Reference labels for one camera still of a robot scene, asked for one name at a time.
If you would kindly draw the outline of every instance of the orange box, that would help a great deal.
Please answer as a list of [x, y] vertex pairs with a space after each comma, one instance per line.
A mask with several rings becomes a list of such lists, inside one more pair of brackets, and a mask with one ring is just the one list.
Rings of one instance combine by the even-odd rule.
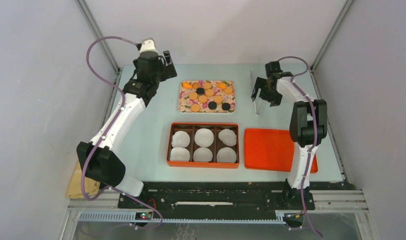
[[[213, 159], [210, 162], [195, 162], [193, 161], [193, 153], [199, 148], [199, 146], [194, 142], [194, 135], [199, 129], [209, 129], [213, 132], [214, 140], [212, 145], [208, 147], [213, 153]], [[237, 136], [237, 144], [230, 146], [237, 154], [237, 161], [234, 163], [229, 162], [217, 162], [216, 155], [221, 148], [226, 146], [219, 138], [218, 134], [224, 129], [232, 130]], [[171, 155], [172, 147], [172, 136], [177, 131], [184, 131], [190, 136], [190, 143], [186, 149], [190, 152], [190, 161], [171, 161], [169, 156]], [[171, 167], [193, 167], [193, 168], [217, 168], [217, 169], [236, 169], [240, 164], [240, 154], [239, 154], [239, 126], [235, 123], [202, 123], [202, 122], [174, 122], [170, 127], [169, 142], [167, 146], [166, 161]]]

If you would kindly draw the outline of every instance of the black and white robotic arm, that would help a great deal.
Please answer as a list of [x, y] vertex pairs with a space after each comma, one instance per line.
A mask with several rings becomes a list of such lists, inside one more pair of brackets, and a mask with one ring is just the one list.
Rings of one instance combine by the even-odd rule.
[[[286, 202], [293, 198], [298, 199], [302, 188], [302, 180], [305, 169], [311, 169], [315, 152], [321, 140], [327, 136], [327, 103], [323, 99], [313, 99], [311, 96], [303, 95], [303, 90], [294, 82], [291, 82], [293, 74], [283, 72], [279, 61], [272, 61], [265, 65], [267, 79], [258, 77], [251, 95], [254, 101], [257, 97], [268, 101], [270, 106], [279, 106], [283, 96], [293, 105], [293, 112], [289, 126], [290, 136], [294, 142], [294, 156], [291, 171], [286, 180], [283, 193]], [[315, 108], [315, 115], [312, 115], [309, 100]], [[314, 144], [315, 131], [314, 122], [309, 116], [316, 118], [317, 141]], [[305, 176], [303, 188], [309, 193], [309, 173]]]
[[79, 163], [84, 169], [92, 148], [99, 139], [102, 139], [89, 161], [85, 175], [134, 197], [140, 195], [144, 184], [129, 174], [123, 162], [125, 159], [117, 157], [119, 148], [134, 120], [155, 96], [160, 82], [177, 76], [170, 52], [164, 51], [163, 55], [159, 55], [152, 38], [143, 40], [137, 47], [139, 57], [133, 61], [134, 75], [122, 90], [125, 95], [124, 105], [122, 105], [122, 99], [119, 100], [112, 115], [98, 134], [88, 143], [79, 143], [76, 148]]

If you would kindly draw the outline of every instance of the light blue tabletop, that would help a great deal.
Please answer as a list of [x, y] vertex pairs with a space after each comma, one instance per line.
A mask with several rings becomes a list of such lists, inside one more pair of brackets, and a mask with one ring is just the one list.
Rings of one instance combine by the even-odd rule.
[[[127, 165], [130, 174], [142, 181], [172, 182], [283, 182], [288, 173], [251, 170], [244, 166], [244, 131], [247, 128], [288, 130], [293, 104], [285, 98], [280, 106], [266, 103], [256, 115], [250, 98], [251, 75], [266, 77], [263, 64], [196, 64], [176, 65], [178, 76], [162, 82], [156, 96], [126, 134], [118, 157]], [[305, 69], [298, 63], [282, 64], [283, 71], [297, 74]], [[123, 68], [119, 86], [131, 78], [134, 66]], [[186, 80], [231, 80], [235, 83], [236, 110], [233, 113], [182, 113], [178, 110], [180, 85]], [[316, 96], [310, 75], [296, 78], [300, 87]], [[239, 157], [237, 169], [171, 167], [167, 164], [168, 140], [173, 122], [237, 123], [239, 128]], [[339, 182], [342, 175], [330, 137], [322, 140], [317, 152], [318, 172], [310, 181]]]

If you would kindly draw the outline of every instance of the red tray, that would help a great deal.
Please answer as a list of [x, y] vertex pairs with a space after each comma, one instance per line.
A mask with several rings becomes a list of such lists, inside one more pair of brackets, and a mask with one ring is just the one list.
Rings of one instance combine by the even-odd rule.
[[[287, 130], [248, 128], [244, 131], [244, 166], [247, 169], [290, 172], [294, 149]], [[316, 172], [315, 155], [310, 173]]]

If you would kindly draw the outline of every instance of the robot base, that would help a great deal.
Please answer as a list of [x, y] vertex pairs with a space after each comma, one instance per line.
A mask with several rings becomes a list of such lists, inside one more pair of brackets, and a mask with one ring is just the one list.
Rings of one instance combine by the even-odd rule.
[[[312, 193], [309, 192], [310, 187], [306, 187], [303, 190], [304, 202], [308, 210], [315, 209], [315, 202]], [[302, 197], [301, 190], [297, 188], [291, 188], [289, 181], [286, 179], [284, 187], [282, 189], [282, 201], [283, 204], [291, 210], [302, 210]]]

